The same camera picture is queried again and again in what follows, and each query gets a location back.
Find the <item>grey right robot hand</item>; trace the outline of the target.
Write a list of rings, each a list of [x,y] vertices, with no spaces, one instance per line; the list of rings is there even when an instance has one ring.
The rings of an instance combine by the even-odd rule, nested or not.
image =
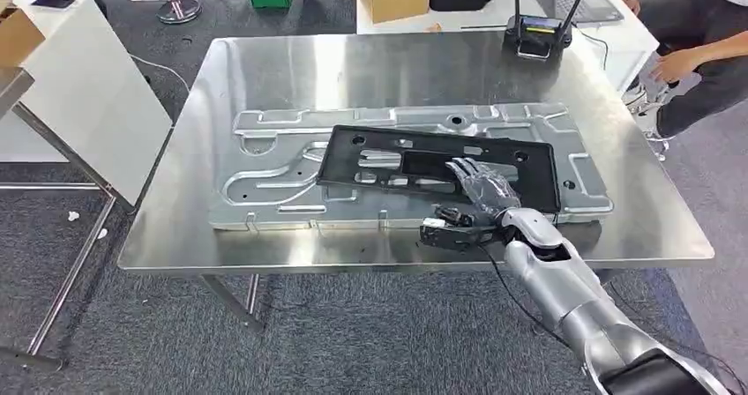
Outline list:
[[[451,158],[445,165],[473,205],[493,220],[508,209],[520,207],[519,196],[496,168],[468,157]]]

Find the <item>person's hand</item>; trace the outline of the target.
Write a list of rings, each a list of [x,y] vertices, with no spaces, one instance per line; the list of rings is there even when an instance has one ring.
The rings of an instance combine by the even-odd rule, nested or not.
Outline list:
[[[700,48],[689,48],[673,51],[666,56],[658,58],[650,77],[656,81],[673,83],[702,64]]]

